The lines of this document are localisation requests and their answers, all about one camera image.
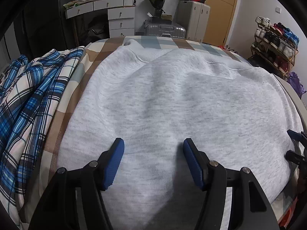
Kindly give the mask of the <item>light grey hoodie sweatshirt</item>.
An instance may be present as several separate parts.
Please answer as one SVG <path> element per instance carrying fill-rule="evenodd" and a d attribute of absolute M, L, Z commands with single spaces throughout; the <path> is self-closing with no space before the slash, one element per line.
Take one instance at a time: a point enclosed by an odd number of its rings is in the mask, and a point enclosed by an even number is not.
<path fill-rule="evenodd" d="M 103 193 L 114 229 L 193 229 L 204 193 L 182 144 L 191 138 L 225 168 L 248 167 L 269 201 L 286 186 L 287 130 L 303 125 L 278 80 L 260 67 L 205 51 L 129 40 L 91 76 L 61 141 L 58 167 L 83 167 L 125 143 Z"/>

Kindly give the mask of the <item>red plastic stool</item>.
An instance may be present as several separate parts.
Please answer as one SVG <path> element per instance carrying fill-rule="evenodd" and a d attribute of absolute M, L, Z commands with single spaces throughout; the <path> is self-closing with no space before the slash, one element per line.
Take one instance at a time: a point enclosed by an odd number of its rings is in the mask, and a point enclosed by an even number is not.
<path fill-rule="evenodd" d="M 279 229 L 290 229 L 299 214 L 300 207 L 298 206 L 298 197 L 296 197 L 294 202 L 287 209 L 286 213 L 281 217 L 281 220 L 279 220 Z"/>

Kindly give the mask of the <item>purple plastic bag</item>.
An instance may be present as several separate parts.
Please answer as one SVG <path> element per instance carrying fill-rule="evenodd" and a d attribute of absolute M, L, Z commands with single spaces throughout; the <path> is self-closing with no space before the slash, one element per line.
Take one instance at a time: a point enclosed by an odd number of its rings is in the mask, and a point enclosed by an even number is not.
<path fill-rule="evenodd" d="M 301 83 L 299 76 L 296 72 L 290 72 L 287 82 L 295 90 L 298 97 L 302 99 L 302 96 L 306 93 L 303 84 Z"/>

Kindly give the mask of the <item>wooden shoe rack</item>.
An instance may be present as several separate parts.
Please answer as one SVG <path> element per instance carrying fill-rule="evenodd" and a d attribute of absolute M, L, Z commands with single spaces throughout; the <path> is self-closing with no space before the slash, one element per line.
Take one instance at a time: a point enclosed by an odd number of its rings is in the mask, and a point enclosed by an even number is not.
<path fill-rule="evenodd" d="M 278 76 L 287 80 L 299 53 L 298 36 L 282 23 L 271 23 L 266 17 L 257 16 L 255 22 L 257 29 L 250 47 L 252 55 L 260 57 Z"/>

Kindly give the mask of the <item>blue white plaid shirt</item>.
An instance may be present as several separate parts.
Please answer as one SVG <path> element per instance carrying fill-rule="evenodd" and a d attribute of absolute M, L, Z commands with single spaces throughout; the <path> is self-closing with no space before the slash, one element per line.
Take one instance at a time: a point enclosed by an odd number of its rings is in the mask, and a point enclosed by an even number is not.
<path fill-rule="evenodd" d="M 1 205 L 22 229 L 19 211 L 47 132 L 84 46 L 20 55 L 1 74 Z"/>

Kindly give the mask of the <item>checkered bed sheet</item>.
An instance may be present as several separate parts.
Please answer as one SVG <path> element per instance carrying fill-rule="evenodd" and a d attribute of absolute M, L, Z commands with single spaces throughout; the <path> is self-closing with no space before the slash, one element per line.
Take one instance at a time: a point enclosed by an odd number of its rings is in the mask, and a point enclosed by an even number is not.
<path fill-rule="evenodd" d="M 55 173 L 62 138 L 89 79 L 104 59 L 131 39 L 137 41 L 144 48 L 191 49 L 247 63 L 246 59 L 232 51 L 186 39 L 158 36 L 123 36 L 88 44 L 55 110 L 45 145 L 28 183 L 26 202 L 19 212 L 22 229 L 28 229 L 39 199 Z"/>

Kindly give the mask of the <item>silver hard-shell suitcase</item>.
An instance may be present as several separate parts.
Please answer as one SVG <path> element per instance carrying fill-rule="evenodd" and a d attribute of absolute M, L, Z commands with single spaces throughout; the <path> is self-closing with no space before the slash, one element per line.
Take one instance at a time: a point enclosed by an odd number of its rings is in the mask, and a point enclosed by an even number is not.
<path fill-rule="evenodd" d="M 174 37 L 184 39 L 186 30 L 176 23 L 153 23 L 151 19 L 144 21 L 143 25 L 135 32 L 138 36 L 159 36 L 159 37 Z"/>

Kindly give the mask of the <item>white tall suitcase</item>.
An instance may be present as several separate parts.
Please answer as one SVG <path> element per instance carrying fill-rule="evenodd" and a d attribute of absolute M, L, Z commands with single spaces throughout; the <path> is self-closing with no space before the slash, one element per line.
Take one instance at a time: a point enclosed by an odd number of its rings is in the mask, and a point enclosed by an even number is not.
<path fill-rule="evenodd" d="M 176 23 L 186 30 L 185 39 L 203 42 L 210 15 L 210 6 L 194 1 L 180 1 L 176 10 Z"/>

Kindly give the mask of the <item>white drawer desk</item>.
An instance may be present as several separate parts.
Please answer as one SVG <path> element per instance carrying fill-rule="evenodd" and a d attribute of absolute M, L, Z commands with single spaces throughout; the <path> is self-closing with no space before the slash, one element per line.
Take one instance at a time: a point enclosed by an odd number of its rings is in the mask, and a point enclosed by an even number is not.
<path fill-rule="evenodd" d="M 83 14 L 107 15 L 108 38 L 135 35 L 136 0 L 93 0 L 66 10 L 66 18 Z"/>

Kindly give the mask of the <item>wooden door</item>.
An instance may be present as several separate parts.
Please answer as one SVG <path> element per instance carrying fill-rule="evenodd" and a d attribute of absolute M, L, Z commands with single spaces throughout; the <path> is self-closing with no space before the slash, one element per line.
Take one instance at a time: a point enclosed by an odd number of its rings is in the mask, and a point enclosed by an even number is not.
<path fill-rule="evenodd" d="M 210 14 L 203 42 L 214 46 L 224 45 L 229 35 L 237 0 L 206 0 Z"/>

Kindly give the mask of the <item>wrapped flower bouquet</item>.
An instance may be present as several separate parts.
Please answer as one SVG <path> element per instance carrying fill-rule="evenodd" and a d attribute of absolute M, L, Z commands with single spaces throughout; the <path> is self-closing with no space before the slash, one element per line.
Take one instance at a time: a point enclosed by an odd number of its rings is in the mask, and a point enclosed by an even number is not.
<path fill-rule="evenodd" d="M 164 12 L 163 6 L 165 0 L 149 0 L 149 1 L 154 8 L 154 17 L 161 18 L 162 13 Z"/>

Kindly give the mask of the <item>black wardrobe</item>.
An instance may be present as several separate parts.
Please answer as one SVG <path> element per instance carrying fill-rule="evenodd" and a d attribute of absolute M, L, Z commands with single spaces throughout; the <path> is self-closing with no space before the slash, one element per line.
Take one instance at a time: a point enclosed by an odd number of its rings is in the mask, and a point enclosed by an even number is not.
<path fill-rule="evenodd" d="M 1 59 L 24 54 L 32 60 L 51 49 L 75 47 L 73 23 L 64 11 L 69 1 L 1 0 Z"/>

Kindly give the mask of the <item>white wall switch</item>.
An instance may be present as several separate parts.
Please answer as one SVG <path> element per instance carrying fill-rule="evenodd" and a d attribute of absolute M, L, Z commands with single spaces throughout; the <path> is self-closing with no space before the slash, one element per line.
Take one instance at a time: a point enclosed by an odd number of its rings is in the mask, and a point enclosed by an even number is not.
<path fill-rule="evenodd" d="M 281 13 L 281 8 L 280 7 L 276 7 L 275 11 L 280 14 Z"/>

